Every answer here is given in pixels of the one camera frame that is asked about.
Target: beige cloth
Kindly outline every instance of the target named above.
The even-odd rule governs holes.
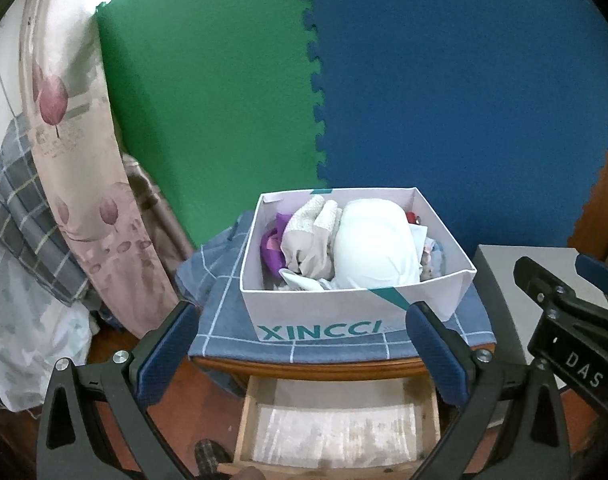
[[[195,252],[168,202],[140,163],[122,154],[124,170],[138,204],[144,227],[171,282],[179,264]]]
[[[122,165],[93,0],[26,0],[20,94],[31,152],[66,243],[133,334],[177,303]]]
[[[289,270],[313,280],[333,275],[331,247],[342,210],[335,200],[314,195],[290,218],[280,248]]]

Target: white cardboard box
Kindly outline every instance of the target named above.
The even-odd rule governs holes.
[[[332,339],[404,330],[405,310],[365,288],[351,290],[265,290],[267,272],[260,240],[276,213],[294,213],[312,194],[323,193],[343,208],[358,198],[383,198],[420,216],[428,236],[444,248],[446,273],[415,285],[396,287],[409,303],[425,301],[442,320],[455,312],[476,270],[419,190],[351,188],[264,193],[255,208],[242,261],[240,289],[257,336],[262,341]]]

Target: white wall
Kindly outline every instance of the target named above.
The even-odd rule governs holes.
[[[15,0],[0,21],[0,75],[11,108],[18,114],[22,109],[19,89],[19,35],[25,0]],[[0,82],[0,146],[13,115],[8,107]]]

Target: open drawer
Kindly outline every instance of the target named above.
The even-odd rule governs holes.
[[[251,377],[234,462],[267,480],[406,480],[440,438],[428,375],[355,382]]]

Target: interlocking foam mat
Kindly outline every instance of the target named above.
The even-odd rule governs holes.
[[[590,0],[112,0],[97,16],[126,147],[196,244],[263,191],[417,186],[469,254],[564,246],[604,164],[608,25]]]
[[[417,186],[468,254],[565,246],[608,149],[589,0],[312,0],[329,187]]]
[[[322,187],[302,0],[111,0],[97,10],[124,145],[195,244],[262,192]]]

